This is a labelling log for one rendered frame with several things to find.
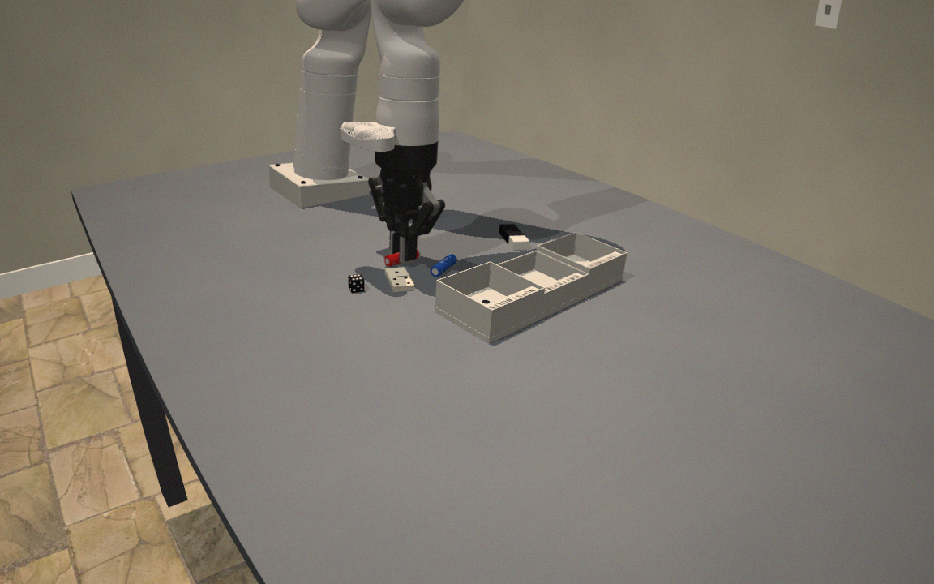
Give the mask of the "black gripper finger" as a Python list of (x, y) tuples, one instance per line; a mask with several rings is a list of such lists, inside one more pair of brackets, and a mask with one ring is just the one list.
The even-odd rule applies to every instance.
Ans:
[(368, 186), (370, 186), (373, 195), (379, 221), (385, 221), (387, 229), (390, 230), (390, 255), (397, 254), (399, 252), (400, 219), (396, 215), (397, 206), (393, 206), (394, 182), (391, 178), (387, 178), (382, 182), (381, 177), (378, 176), (368, 178)]
[[(396, 215), (400, 219), (399, 261), (410, 264), (418, 256), (418, 236), (431, 232), (434, 224), (445, 208), (443, 200), (436, 200), (423, 182), (422, 204), (418, 209), (405, 211), (405, 184), (396, 185), (397, 208)], [(416, 218), (415, 218), (416, 217)], [(409, 226), (409, 221), (413, 223)]]

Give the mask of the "cream domino tile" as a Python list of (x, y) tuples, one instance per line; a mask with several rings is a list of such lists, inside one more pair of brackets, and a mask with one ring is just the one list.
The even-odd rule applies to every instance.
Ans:
[(385, 276), (390, 286), (392, 286), (393, 292), (414, 290), (413, 281), (407, 271), (405, 271), (405, 267), (386, 268)]

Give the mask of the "black die with white pips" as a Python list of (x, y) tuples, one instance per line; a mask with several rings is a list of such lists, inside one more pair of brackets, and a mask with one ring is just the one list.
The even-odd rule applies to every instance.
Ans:
[(348, 281), (351, 293), (363, 292), (366, 289), (366, 287), (364, 287), (364, 278), (361, 274), (357, 274), (357, 276), (348, 276)]

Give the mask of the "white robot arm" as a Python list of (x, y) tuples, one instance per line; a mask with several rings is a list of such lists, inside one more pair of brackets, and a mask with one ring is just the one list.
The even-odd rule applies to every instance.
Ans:
[[(386, 152), (437, 143), (440, 62), (423, 27), (445, 21), (463, 1), (297, 0), (300, 19), (319, 35), (302, 57), (295, 174), (347, 177), (351, 144)], [(371, 15), (379, 50), (377, 122), (353, 122)]]

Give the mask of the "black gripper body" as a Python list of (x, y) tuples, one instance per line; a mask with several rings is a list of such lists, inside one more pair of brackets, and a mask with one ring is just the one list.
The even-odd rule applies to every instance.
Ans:
[(438, 141), (421, 147), (394, 145), (392, 151), (375, 152), (382, 182), (386, 178), (394, 182), (393, 206), (397, 206), (396, 185), (405, 184), (405, 211), (418, 209), (422, 204), (422, 183), (431, 190), (430, 172), (436, 166), (437, 152)]

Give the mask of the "red battery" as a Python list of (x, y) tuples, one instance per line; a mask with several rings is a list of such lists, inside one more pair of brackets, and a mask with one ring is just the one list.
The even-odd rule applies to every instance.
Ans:
[[(420, 258), (420, 249), (418, 249), (418, 256), (416, 256), (416, 259), (418, 258)], [(384, 258), (384, 262), (387, 265), (387, 267), (390, 267), (396, 264), (401, 264), (399, 261), (399, 252), (397, 252), (397, 254), (386, 255)]]

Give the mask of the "blue aa battery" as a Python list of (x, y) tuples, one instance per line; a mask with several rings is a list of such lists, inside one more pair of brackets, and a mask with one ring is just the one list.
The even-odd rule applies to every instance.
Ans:
[(456, 254), (446, 255), (445, 258), (443, 258), (443, 260), (439, 261), (434, 266), (431, 266), (431, 276), (434, 276), (434, 277), (441, 276), (441, 274), (444, 273), (444, 271), (451, 268), (453, 265), (455, 265), (455, 263), (457, 263)]

